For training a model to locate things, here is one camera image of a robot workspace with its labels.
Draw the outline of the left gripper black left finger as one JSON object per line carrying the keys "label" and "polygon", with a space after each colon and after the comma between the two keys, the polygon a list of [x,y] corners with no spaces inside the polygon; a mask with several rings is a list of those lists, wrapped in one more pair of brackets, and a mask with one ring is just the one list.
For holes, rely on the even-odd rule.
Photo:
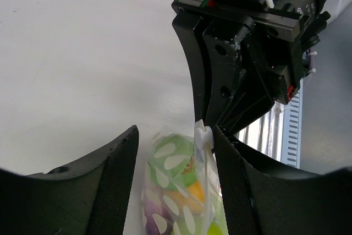
{"label": "left gripper black left finger", "polygon": [[138,146],[132,126],[48,173],[1,170],[1,234],[122,234]]}

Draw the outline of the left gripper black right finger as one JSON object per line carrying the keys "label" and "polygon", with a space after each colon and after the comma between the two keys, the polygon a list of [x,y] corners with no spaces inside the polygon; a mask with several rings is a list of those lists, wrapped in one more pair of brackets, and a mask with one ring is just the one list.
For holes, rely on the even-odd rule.
{"label": "left gripper black right finger", "polygon": [[230,234],[351,234],[351,168],[315,174],[280,163],[215,127]]}

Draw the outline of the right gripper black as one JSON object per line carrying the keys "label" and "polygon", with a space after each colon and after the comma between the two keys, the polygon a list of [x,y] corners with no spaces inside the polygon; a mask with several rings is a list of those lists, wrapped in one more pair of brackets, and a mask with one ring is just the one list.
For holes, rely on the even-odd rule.
{"label": "right gripper black", "polygon": [[[264,0],[174,0],[172,26],[189,67],[195,120],[237,133],[266,114],[273,98],[288,104],[302,77],[293,48],[306,51],[319,41],[330,17],[326,1],[274,0],[270,8]],[[271,69],[288,69],[271,73],[269,84],[253,29]]]}

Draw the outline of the yellow-green toy pear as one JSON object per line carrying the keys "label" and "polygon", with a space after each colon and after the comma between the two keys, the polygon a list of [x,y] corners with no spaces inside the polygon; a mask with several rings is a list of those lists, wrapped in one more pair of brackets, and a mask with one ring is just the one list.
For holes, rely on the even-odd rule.
{"label": "yellow-green toy pear", "polygon": [[227,235],[228,232],[226,229],[223,229],[218,223],[213,221],[211,222],[206,234],[207,235]]}

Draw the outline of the orange toy lemon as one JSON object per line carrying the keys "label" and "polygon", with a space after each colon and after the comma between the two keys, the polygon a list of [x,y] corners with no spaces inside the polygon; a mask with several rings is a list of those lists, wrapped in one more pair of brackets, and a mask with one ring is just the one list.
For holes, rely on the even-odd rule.
{"label": "orange toy lemon", "polygon": [[196,215],[204,210],[205,194],[200,181],[194,182],[186,190],[168,191],[167,195],[176,203],[180,211],[184,206],[187,206]]}

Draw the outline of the purple toy eggplant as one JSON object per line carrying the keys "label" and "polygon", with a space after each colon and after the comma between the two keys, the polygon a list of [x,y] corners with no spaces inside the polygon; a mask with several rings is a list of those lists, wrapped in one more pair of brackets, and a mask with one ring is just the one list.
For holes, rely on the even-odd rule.
{"label": "purple toy eggplant", "polygon": [[146,234],[171,234],[173,220],[160,193],[146,188],[142,199],[142,224]]}

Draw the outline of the clear zip top bag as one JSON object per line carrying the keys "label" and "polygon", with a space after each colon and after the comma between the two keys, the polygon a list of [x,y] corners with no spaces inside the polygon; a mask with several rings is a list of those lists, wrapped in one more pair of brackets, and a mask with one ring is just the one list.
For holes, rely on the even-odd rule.
{"label": "clear zip top bag", "polygon": [[228,234],[212,129],[192,137],[162,128],[151,143],[141,216],[145,234]]}

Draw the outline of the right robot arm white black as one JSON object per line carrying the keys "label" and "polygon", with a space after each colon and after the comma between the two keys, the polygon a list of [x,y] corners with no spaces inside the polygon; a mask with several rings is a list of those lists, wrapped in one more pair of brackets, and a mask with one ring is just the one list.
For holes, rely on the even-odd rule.
{"label": "right robot arm white black", "polygon": [[174,0],[173,28],[190,70],[195,120],[237,133],[288,104],[319,42],[327,0]]}

